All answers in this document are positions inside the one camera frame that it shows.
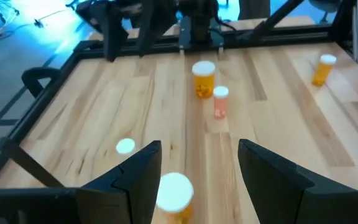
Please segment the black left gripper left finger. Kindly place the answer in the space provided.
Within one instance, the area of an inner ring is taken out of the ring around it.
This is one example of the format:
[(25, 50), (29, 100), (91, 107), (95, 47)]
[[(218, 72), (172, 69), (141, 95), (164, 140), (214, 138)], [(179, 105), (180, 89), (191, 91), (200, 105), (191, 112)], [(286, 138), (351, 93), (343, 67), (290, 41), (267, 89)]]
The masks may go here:
[(150, 144), (77, 195), (82, 224), (151, 224), (160, 183), (162, 146)]

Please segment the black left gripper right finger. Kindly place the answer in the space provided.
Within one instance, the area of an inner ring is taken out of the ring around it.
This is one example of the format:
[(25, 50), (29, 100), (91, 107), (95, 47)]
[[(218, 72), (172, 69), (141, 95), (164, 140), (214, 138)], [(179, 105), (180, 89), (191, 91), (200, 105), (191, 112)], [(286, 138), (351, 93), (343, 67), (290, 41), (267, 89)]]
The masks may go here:
[(237, 157), (260, 224), (295, 224), (303, 193), (314, 183), (297, 164), (248, 139), (239, 140)]

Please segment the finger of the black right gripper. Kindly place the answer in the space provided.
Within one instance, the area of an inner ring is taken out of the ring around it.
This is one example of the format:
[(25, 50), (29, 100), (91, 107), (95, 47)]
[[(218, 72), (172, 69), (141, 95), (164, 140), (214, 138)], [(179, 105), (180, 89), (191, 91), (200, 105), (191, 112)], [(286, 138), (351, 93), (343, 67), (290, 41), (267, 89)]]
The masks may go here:
[(100, 24), (103, 33), (104, 57), (108, 61), (114, 61), (129, 34), (122, 26), (122, 17), (116, 12), (107, 10), (102, 19)]
[(139, 25), (137, 46), (139, 56), (143, 57), (151, 48), (163, 24), (163, 0), (141, 0), (142, 14)]

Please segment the wide orange medicine bottle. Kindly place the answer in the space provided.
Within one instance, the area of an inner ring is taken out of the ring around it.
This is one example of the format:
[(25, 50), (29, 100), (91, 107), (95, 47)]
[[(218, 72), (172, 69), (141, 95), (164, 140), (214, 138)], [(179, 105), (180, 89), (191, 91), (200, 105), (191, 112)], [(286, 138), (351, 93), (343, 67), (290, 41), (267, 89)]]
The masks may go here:
[(156, 206), (164, 213), (168, 224), (189, 224), (193, 215), (194, 188), (189, 178), (179, 172), (161, 176)]
[(215, 64), (207, 60), (196, 62), (192, 66), (196, 96), (209, 98), (213, 95), (215, 69)]

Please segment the pink medicine bottle white cap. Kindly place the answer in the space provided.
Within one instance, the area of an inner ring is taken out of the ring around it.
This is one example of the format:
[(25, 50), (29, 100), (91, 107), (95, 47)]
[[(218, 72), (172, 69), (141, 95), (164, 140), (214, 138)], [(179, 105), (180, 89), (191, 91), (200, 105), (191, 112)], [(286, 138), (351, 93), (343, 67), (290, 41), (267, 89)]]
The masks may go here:
[(224, 119), (227, 114), (229, 90), (226, 86), (217, 86), (213, 90), (214, 117)]

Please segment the narrow orange medicine bottle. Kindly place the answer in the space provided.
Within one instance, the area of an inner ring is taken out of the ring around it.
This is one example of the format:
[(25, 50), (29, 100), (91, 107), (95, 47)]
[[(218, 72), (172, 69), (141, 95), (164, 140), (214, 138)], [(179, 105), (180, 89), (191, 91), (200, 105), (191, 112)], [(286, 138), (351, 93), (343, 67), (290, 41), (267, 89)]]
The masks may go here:
[(334, 65), (337, 62), (337, 57), (331, 54), (323, 54), (319, 58), (315, 73), (311, 80), (314, 86), (324, 85), (327, 77), (331, 73)]

